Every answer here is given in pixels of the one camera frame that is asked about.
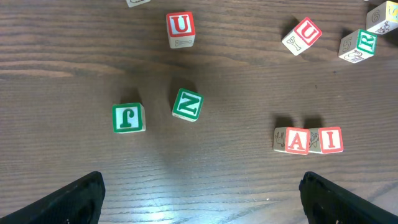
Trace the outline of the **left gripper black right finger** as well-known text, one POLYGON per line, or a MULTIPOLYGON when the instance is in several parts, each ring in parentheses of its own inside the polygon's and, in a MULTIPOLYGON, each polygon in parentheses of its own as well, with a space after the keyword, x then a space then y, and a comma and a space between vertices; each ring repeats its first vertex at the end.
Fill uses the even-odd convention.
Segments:
POLYGON ((397 223, 394 215, 328 179, 308 171, 299 185, 303 210, 309 224, 397 223))

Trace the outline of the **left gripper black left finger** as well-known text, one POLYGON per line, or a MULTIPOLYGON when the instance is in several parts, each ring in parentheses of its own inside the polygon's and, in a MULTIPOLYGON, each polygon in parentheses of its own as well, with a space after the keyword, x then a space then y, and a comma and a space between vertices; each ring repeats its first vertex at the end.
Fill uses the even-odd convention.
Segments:
POLYGON ((97 224, 106 189, 98 171, 1 218, 1 224, 97 224))

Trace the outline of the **red I block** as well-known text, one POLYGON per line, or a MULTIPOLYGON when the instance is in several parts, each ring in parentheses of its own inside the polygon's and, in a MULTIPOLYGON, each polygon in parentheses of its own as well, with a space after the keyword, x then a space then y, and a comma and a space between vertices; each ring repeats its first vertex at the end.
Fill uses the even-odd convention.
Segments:
POLYGON ((310 128, 309 153, 333 154, 344 151, 340 127, 310 128))

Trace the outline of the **red A block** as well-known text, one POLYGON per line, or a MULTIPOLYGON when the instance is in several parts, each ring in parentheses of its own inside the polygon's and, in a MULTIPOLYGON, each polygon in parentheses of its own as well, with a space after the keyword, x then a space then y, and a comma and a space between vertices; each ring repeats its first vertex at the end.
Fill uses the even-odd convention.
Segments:
POLYGON ((303 128, 275 128, 273 150, 289 154, 308 155, 310 131, 303 128))

